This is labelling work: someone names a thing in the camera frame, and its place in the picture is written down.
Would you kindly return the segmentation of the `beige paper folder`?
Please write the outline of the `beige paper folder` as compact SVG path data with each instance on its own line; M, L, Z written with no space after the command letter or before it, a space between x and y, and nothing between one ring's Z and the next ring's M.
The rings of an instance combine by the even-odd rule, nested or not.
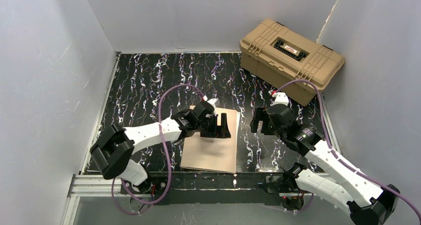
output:
M237 134L240 112L217 108L216 113L227 114L231 137L227 139L204 138L200 133L184 140L180 167L182 169L212 172L236 172Z

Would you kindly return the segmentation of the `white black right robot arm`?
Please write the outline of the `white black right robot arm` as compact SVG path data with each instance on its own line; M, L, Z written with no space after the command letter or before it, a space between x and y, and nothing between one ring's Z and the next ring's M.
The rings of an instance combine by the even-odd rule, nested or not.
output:
M399 190L392 184L376 185L358 175L355 166L343 165L340 162L343 157L329 148L325 136L313 126L296 121L289 107L276 104L256 108L250 123L253 133L260 122L262 134L277 136L289 149L318 164L332 179L323 178L296 162L280 175L266 177L256 188L267 193L300 189L316 194L343 210L356 225L382 225L394 212Z

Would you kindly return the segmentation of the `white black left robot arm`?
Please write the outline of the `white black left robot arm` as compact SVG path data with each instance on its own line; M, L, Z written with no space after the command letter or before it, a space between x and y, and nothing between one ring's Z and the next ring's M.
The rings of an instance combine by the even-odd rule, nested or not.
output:
M147 181L148 173L144 166L131 159L136 152L161 142L192 137L195 133L202 138L231 137L228 115L216 111L217 101L215 98L202 101L192 109L184 109L153 124L138 127L112 124L90 148L91 158L104 179L121 178L139 186Z

